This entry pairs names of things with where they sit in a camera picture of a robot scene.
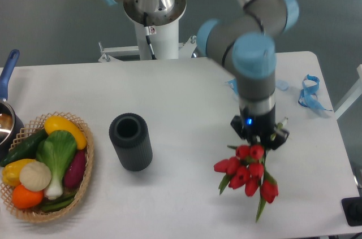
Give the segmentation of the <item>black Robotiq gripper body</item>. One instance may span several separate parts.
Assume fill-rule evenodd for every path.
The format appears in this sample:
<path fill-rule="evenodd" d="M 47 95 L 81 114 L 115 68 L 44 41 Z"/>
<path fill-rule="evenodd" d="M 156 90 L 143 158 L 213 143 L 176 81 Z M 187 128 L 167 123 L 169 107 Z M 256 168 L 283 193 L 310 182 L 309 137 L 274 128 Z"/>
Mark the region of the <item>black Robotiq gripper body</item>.
<path fill-rule="evenodd" d="M 275 127 L 275 107 L 263 115 L 252 115 L 247 110 L 241 111 L 238 126 L 238 135 L 250 144 L 256 143 L 256 137 L 259 137 L 262 145 L 271 146 L 270 136 L 274 133 Z"/>

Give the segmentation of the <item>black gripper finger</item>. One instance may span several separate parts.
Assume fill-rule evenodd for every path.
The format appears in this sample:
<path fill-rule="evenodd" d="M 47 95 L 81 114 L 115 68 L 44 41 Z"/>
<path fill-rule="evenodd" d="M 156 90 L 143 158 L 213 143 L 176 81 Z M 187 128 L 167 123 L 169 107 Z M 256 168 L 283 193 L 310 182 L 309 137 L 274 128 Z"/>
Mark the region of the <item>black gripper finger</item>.
<path fill-rule="evenodd" d="M 236 132 L 236 134 L 242 139 L 242 140 L 246 140 L 247 139 L 247 134 L 244 130 L 244 126 L 242 123 L 242 119 L 239 115 L 235 115 L 233 117 L 233 119 L 230 122 L 231 127 L 233 128 L 233 130 Z"/>
<path fill-rule="evenodd" d="M 276 150 L 281 147 L 288 139 L 290 132 L 284 128 L 277 129 L 271 134 L 265 142 L 265 147 L 270 150 Z"/>

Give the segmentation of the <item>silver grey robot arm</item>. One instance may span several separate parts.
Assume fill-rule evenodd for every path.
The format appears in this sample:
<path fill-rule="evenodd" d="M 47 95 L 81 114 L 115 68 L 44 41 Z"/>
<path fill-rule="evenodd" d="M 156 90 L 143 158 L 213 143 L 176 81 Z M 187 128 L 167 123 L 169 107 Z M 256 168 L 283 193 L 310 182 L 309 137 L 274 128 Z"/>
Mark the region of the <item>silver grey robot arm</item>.
<path fill-rule="evenodd" d="M 179 19 L 186 0 L 105 0 L 121 3 L 134 23 L 142 60 L 179 56 Z M 201 55 L 214 60 L 236 79 L 240 114 L 231 126 L 250 144 L 275 150 L 289 132 L 275 120 L 275 44 L 273 37 L 299 17 L 296 0 L 238 0 L 243 16 L 231 23 L 206 21 L 196 36 Z"/>

